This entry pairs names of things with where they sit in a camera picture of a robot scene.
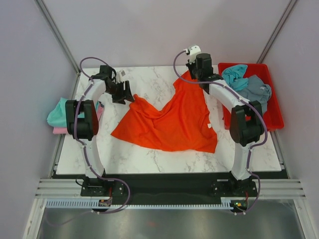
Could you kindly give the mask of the orange t shirt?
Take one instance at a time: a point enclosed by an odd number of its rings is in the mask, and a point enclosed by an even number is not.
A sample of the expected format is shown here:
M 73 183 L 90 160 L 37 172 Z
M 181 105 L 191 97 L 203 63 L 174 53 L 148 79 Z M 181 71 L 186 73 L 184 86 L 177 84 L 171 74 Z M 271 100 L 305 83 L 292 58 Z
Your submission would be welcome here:
M 135 94 L 135 101 L 111 136 L 162 151 L 214 153 L 218 139 L 210 125 L 202 88 L 195 84 L 188 71 L 176 79 L 173 86 L 175 94 L 160 111 Z

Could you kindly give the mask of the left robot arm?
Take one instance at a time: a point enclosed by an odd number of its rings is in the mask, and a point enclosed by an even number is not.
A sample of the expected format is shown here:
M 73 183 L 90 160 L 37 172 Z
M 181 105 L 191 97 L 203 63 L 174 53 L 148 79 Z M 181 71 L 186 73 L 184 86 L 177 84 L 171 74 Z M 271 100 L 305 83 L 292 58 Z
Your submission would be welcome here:
M 99 120 L 96 104 L 107 93 L 112 102 L 125 104 L 133 102 L 130 83 L 125 80 L 126 72 L 116 72 L 109 65 L 101 65 L 98 74 L 89 77 L 87 88 L 78 100 L 65 103 L 67 131 L 82 148 L 85 163 L 85 177 L 81 185 L 82 197 L 110 197 L 115 186 L 114 179 L 106 180 L 97 147 Z

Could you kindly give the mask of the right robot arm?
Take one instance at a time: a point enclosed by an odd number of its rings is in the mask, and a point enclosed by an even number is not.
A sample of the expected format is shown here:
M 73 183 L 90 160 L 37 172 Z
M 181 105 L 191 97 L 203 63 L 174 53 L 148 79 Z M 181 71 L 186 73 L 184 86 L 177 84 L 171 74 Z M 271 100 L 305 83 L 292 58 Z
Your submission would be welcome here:
M 221 185 L 223 191 L 240 196 L 255 186 L 250 169 L 252 149 L 268 138 L 261 104 L 240 96 L 220 75 L 213 73 L 210 54 L 187 49 L 186 55 L 191 78 L 231 112 L 229 132 L 235 142 L 235 156 L 229 179 Z

